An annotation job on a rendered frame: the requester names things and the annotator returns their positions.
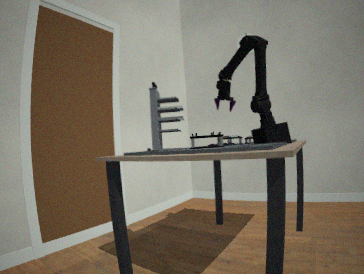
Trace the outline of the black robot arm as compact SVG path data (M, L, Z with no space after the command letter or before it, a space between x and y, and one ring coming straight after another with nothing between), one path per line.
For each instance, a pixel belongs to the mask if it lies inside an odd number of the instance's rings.
M266 88L266 45L268 45L268 41L259 36L253 37L252 35L246 35L242 38L239 44L240 48L237 50L227 66L224 67L218 75L220 79L217 81L216 85L217 89L219 90L218 95L222 96L223 88L227 90L230 89L231 82L227 80L232 80L231 77L235 69L239 66L246 55L254 48L256 90L255 96L252 96L250 107L254 113L260 114L261 128L274 126L276 125L276 122L274 121L274 117L270 111L271 101L269 100L269 95L267 94Z

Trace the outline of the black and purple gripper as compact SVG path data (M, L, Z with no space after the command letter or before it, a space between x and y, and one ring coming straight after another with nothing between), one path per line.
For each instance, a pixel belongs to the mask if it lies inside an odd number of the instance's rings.
M228 100L228 101L230 101L230 112L231 112L231 110L232 110L232 108L233 108L233 106L235 105L235 103L236 103L236 101L234 101L233 99L233 97L230 97L230 89L222 89L222 96L217 96L217 98L215 98L214 100L215 100L215 103L216 103L216 106L217 106L217 110L218 110L218 108L219 108L219 103L220 103L220 100ZM216 102L216 100L217 100L217 102Z

